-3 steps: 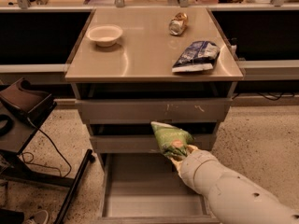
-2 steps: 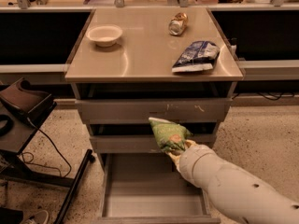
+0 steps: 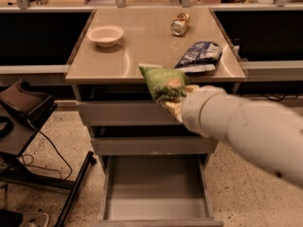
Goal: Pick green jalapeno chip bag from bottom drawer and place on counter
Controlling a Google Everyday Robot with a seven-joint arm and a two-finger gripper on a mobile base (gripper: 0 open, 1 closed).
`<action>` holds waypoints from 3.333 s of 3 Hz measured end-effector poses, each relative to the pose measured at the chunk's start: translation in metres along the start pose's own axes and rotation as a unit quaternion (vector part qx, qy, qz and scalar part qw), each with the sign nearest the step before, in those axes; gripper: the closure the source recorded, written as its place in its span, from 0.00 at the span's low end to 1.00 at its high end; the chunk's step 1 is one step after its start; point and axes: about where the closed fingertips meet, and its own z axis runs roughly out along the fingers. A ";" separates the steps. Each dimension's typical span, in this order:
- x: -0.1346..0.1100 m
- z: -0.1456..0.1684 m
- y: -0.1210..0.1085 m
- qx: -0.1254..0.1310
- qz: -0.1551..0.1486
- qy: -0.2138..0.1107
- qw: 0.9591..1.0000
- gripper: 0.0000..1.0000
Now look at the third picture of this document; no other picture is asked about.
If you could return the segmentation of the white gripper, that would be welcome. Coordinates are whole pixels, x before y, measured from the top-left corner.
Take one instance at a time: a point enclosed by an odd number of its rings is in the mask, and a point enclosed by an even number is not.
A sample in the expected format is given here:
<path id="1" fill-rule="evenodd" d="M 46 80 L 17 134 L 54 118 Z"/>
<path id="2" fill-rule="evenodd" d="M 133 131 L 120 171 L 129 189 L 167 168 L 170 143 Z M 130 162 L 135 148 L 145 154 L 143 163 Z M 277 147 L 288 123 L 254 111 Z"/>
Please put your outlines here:
<path id="1" fill-rule="evenodd" d="M 226 91 L 214 86 L 186 86 L 183 101 L 165 102 L 165 108 L 189 131 L 203 137 L 224 138 L 226 115 L 219 106 L 226 98 Z"/>

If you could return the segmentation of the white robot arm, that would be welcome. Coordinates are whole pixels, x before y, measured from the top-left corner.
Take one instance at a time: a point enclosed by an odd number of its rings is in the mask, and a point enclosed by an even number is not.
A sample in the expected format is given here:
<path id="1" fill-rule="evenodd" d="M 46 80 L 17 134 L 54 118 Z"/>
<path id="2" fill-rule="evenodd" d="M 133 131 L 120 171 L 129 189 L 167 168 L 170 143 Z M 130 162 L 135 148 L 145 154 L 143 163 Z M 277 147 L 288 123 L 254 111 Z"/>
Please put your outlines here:
<path id="1" fill-rule="evenodd" d="M 303 187 L 303 117 L 298 113 L 214 86 L 196 88 L 165 106 L 189 131 L 222 141 L 251 164 Z"/>

